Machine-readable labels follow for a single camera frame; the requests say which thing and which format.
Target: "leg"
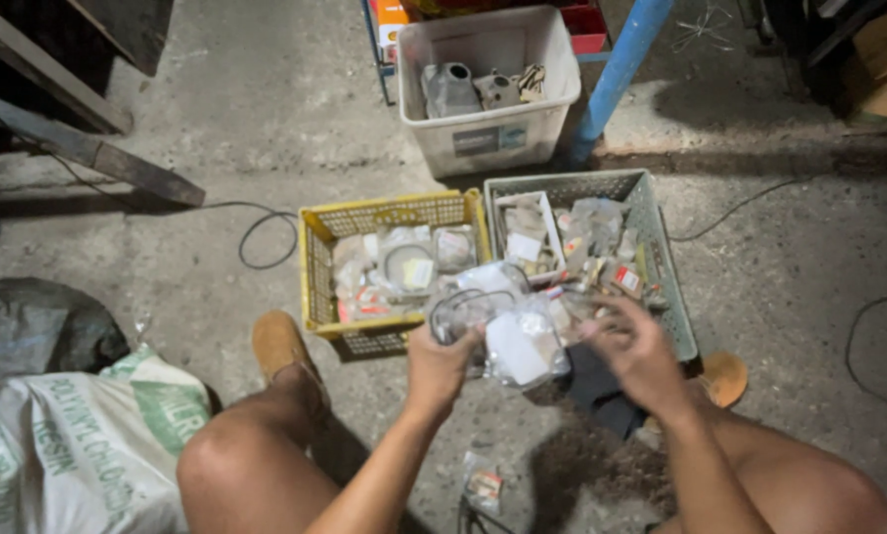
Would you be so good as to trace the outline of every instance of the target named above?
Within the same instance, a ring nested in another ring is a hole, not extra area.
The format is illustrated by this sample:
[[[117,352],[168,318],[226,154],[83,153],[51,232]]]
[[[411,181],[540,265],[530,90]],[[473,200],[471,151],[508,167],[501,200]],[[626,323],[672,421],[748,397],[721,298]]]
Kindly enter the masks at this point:
[[[887,500],[839,456],[715,406],[692,388],[737,478],[777,534],[887,533]],[[656,534],[681,534],[675,517]]]
[[[257,322],[253,346],[269,387],[212,419],[179,456],[194,534],[298,534],[339,492],[305,455],[324,398],[295,322],[270,312]]]

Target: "red box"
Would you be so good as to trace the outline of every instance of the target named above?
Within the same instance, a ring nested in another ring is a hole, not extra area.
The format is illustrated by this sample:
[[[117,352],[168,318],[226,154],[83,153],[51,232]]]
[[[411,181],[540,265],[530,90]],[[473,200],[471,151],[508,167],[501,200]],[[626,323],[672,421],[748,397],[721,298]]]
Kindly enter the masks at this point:
[[[561,7],[562,22],[572,36],[572,50],[576,54],[594,54],[602,51],[609,29],[602,11],[595,6]]]

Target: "black plastic bag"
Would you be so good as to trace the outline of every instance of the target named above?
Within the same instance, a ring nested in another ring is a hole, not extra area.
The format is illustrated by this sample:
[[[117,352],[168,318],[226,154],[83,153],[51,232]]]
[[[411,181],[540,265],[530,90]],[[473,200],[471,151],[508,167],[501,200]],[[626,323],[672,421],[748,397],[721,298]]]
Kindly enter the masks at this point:
[[[114,317],[93,297],[38,278],[0,279],[0,380],[98,372],[129,353]]]

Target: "plastic storage box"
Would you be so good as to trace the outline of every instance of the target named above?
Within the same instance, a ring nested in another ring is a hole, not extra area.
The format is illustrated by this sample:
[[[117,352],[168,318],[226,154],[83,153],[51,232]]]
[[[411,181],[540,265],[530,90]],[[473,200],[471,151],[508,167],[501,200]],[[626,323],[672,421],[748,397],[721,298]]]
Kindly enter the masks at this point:
[[[542,64],[547,99],[427,119],[421,74],[428,65],[449,62],[466,65],[474,77],[494,68],[511,76]],[[582,90],[569,33],[552,6],[408,24],[398,34],[397,65],[401,119],[435,178],[548,162],[569,106]]]
[[[492,260],[484,203],[479,189],[408,195],[394,199],[357,200],[299,211],[302,320],[309,332],[331,341],[345,360],[406,353],[406,333],[424,322],[419,312],[381,319],[338,322],[337,297],[331,283],[331,247],[339,237],[368,234],[381,225],[472,224],[477,258]]]
[[[674,261],[667,246],[661,210],[654,198],[648,170],[627,169],[487,179],[484,182],[484,197],[493,258],[502,258],[502,249],[494,231],[493,218],[498,210],[494,209],[493,201],[499,197],[530,191],[545,191],[553,207],[572,207],[573,202],[586,197],[608,197],[631,206],[626,225],[638,229],[638,243],[645,248],[644,268],[648,282],[660,284],[662,295],[670,303],[670,308],[660,315],[661,326],[673,337],[675,354],[679,360],[696,358],[697,342],[687,318],[681,286],[678,284]]]

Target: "yellow plastic crate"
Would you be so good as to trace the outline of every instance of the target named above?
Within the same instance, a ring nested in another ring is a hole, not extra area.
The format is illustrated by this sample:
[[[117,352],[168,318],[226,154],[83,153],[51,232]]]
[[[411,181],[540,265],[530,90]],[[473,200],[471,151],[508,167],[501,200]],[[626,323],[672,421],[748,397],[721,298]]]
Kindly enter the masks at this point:
[[[424,322],[424,315],[418,312],[338,322],[337,297],[331,284],[331,248],[340,237],[369,234],[379,226],[397,224],[429,224],[431,228],[472,224],[480,262],[492,259],[484,203],[478,189],[302,208],[298,225],[302,319],[309,332],[331,341],[342,359],[402,355],[407,351],[406,333]]]

